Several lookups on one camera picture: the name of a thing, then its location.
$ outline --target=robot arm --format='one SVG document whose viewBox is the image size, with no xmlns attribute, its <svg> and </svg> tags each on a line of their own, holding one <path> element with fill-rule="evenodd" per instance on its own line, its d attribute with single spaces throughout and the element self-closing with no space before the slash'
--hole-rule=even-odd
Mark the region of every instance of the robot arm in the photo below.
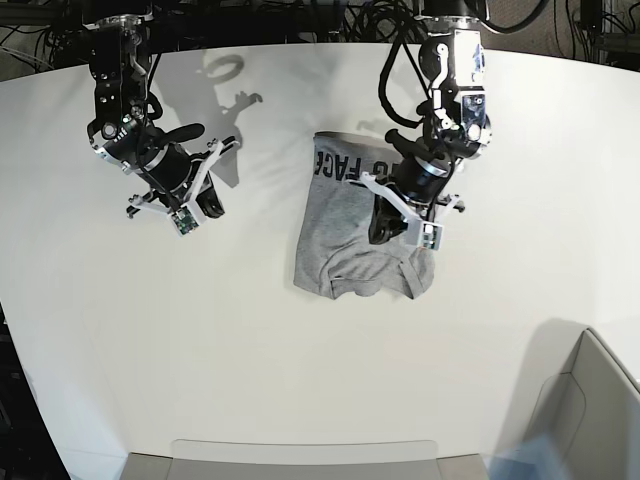
<svg viewBox="0 0 640 480">
<path fill-rule="evenodd" d="M 486 6 L 476 1 L 473 11 L 463 0 L 427 1 L 416 17 L 429 32 L 412 64 L 430 84 L 427 100 L 417 108 L 419 121 L 400 117 L 386 99 L 386 83 L 403 43 L 402 32 L 392 46 L 380 78 L 380 100 L 389 116 L 403 126 L 422 126 L 414 141 L 391 130 L 386 140 L 402 155 L 402 162 L 387 177 L 364 173 L 361 182 L 376 194 L 369 241 L 382 244 L 404 233 L 406 243 L 437 250 L 442 240 L 442 219 L 453 209 L 464 211 L 459 197 L 442 191 L 466 159 L 480 156 L 491 140 L 483 87 L 485 71 L 480 32 L 474 29 L 474 11 Z"/>
<path fill-rule="evenodd" d="M 83 23 L 93 36 L 90 69 L 96 81 L 96 118 L 87 133 L 100 158 L 149 184 L 148 193 L 129 199 L 129 218 L 140 210 L 159 213 L 185 235 L 224 214 L 210 169 L 238 142 L 233 137 L 213 140 L 208 151 L 191 155 L 181 143 L 202 136 L 204 126 L 194 123 L 165 132 L 154 125 L 163 111 L 150 91 L 160 57 L 152 67 L 152 20 L 150 0 L 84 1 Z"/>
</svg>

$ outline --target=white table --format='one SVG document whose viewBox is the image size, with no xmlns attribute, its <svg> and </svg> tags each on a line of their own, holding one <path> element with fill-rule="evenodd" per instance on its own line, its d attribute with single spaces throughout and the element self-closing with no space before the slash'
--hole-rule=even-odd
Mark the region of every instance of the white table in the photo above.
<svg viewBox="0 0 640 480">
<path fill-rule="evenodd" d="M 243 138 L 240 183 L 216 181 L 227 214 L 182 239 L 126 218 L 145 184 L 89 148 L 86 67 L 0 84 L 0 298 L 72 473 L 117 478 L 127 452 L 176 439 L 504 452 L 584 326 L 638 316 L 640 76 L 510 53 L 487 54 L 494 141 L 451 184 L 468 209 L 434 286 L 331 301 L 292 285 L 313 134 L 391 127 L 388 49 L 165 55 L 159 126 L 203 122 L 194 150 Z M 211 78 L 230 56 L 239 74 Z M 263 102 L 224 114 L 241 91 Z M 422 100 L 403 54 L 389 95 L 405 115 Z"/>
</svg>

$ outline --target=gray t-shirt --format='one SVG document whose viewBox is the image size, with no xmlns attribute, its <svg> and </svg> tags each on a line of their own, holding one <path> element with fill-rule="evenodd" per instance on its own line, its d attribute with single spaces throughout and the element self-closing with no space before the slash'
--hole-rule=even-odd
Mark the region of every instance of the gray t-shirt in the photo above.
<svg viewBox="0 0 640 480">
<path fill-rule="evenodd" d="M 402 158 L 381 141 L 359 135 L 320 132 L 314 142 L 293 283 L 331 299 L 346 292 L 368 297 L 382 287 L 418 298 L 433 282 L 433 253 L 406 245 L 402 236 L 370 245 L 374 195 L 348 183 L 361 172 L 386 175 Z"/>
</svg>

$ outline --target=black lettering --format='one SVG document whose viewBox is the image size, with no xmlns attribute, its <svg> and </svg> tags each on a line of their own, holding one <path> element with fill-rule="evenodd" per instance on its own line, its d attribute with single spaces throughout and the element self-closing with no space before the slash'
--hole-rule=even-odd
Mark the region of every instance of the black lettering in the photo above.
<svg viewBox="0 0 640 480">
<path fill-rule="evenodd" d="M 316 169 L 313 171 L 314 175 L 320 173 L 320 169 L 322 168 L 322 162 L 324 161 L 324 152 L 318 152 L 318 161 L 316 162 Z"/>
<path fill-rule="evenodd" d="M 378 175 L 386 175 L 389 171 L 389 165 L 384 162 L 376 162 L 373 165 L 373 174 L 377 177 Z"/>
<path fill-rule="evenodd" d="M 347 171 L 347 165 L 349 165 L 349 157 L 344 157 L 340 161 L 340 155 L 336 155 L 336 180 L 339 182 L 344 178 L 344 173 Z"/>
<path fill-rule="evenodd" d="M 324 173 L 325 177 L 331 178 L 333 176 L 333 157 L 327 153 L 324 156 L 324 163 L 325 163 L 325 167 L 322 169 L 322 173 Z"/>
<path fill-rule="evenodd" d="M 361 158 L 356 158 L 356 164 L 349 169 L 349 173 L 347 173 L 347 180 L 360 180 L 360 164 L 362 163 Z"/>
</svg>

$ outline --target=table surface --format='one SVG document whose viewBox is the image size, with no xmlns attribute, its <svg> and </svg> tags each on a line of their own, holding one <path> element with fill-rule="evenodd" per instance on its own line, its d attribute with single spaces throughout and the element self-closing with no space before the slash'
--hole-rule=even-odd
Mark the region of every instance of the table surface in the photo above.
<svg viewBox="0 0 640 480">
<path fill-rule="evenodd" d="M 0 84 L 0 298 L 72 471 L 177 439 L 503 452 L 585 326 L 639 316 L 640 76 L 511 53 L 487 53 L 494 139 L 451 182 L 468 209 L 448 219 L 433 287 L 331 301 L 292 285 L 313 135 L 393 127 L 377 98 L 388 50 L 164 55 L 158 125 L 202 122 L 192 150 L 243 144 L 215 180 L 227 214 L 185 238 L 124 215 L 145 184 L 89 148 L 86 67 Z M 403 55 L 389 96 L 408 116 L 423 99 Z"/>
</svg>

